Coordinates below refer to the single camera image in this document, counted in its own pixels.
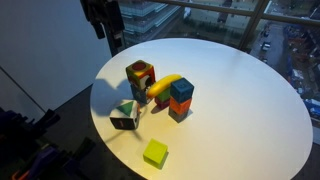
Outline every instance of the black floor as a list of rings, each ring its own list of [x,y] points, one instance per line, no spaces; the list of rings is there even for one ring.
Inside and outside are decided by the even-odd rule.
[[[48,129],[45,137],[67,151],[75,151],[84,137],[92,139],[96,146],[81,162],[81,170],[89,179],[143,179],[113,156],[100,139],[91,119],[90,92],[91,86],[56,109],[61,120]],[[0,180],[7,179],[21,163],[16,160],[15,165],[0,166]],[[293,179],[320,180],[320,145],[313,144],[308,161]]]

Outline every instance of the toy block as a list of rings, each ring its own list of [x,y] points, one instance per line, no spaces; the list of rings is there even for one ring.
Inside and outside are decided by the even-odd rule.
[[[182,114],[178,114],[172,108],[169,107],[169,116],[171,116],[177,123],[183,121],[188,116],[188,112],[189,111],[186,111]]]
[[[173,97],[170,97],[170,108],[177,114],[183,114],[189,110],[192,98],[186,100],[183,103],[178,103]]]
[[[163,102],[162,102],[158,97],[155,97],[155,98],[154,98],[154,101],[156,102],[157,107],[158,107],[160,110],[168,107],[169,104],[170,104],[170,98],[167,99],[166,101],[163,101]]]
[[[167,145],[151,139],[143,153],[143,160],[158,169],[162,169],[168,154],[167,150]]]
[[[131,92],[132,92],[133,98],[135,100],[137,100],[141,103],[144,103],[144,104],[148,104],[151,101],[151,99],[147,98],[147,94],[145,91],[138,89],[133,84],[131,84],[130,87],[131,87]]]
[[[156,96],[161,102],[164,102],[170,98],[170,87],[162,91]]]
[[[156,81],[153,65],[142,60],[126,67],[126,73],[129,82],[143,91],[146,91]]]
[[[116,129],[136,129],[139,119],[140,105],[135,100],[123,100],[110,114],[110,120]]]
[[[185,78],[171,83],[170,95],[178,103],[182,103],[192,97],[194,86]]]

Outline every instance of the yellow cube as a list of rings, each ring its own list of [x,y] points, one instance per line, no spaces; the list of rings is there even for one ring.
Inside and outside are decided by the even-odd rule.
[[[145,162],[149,163],[150,165],[162,169],[164,161],[167,156],[168,146],[151,139],[147,148],[143,153],[143,159]]]

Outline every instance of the white round table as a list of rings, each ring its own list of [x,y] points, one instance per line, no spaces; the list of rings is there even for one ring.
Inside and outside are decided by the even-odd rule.
[[[154,65],[156,80],[177,73],[195,86],[183,122],[152,101],[135,131],[113,127],[111,110],[133,99],[125,68],[139,59]],[[196,39],[149,41],[113,57],[93,84],[91,114],[106,146],[147,179],[291,179],[312,146],[308,111],[284,78],[246,53]],[[143,160],[151,138],[168,145],[161,170]]]

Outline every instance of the banana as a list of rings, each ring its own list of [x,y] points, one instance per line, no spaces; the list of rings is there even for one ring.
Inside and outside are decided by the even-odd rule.
[[[171,75],[168,75],[168,76],[160,79],[159,81],[157,81],[156,83],[154,83],[150,87],[149,91],[147,92],[147,97],[149,99],[154,98],[155,96],[160,94],[162,91],[164,91],[168,87],[170,87],[170,84],[173,81],[176,81],[181,78],[182,78],[182,76],[180,76],[179,74],[171,74]]]

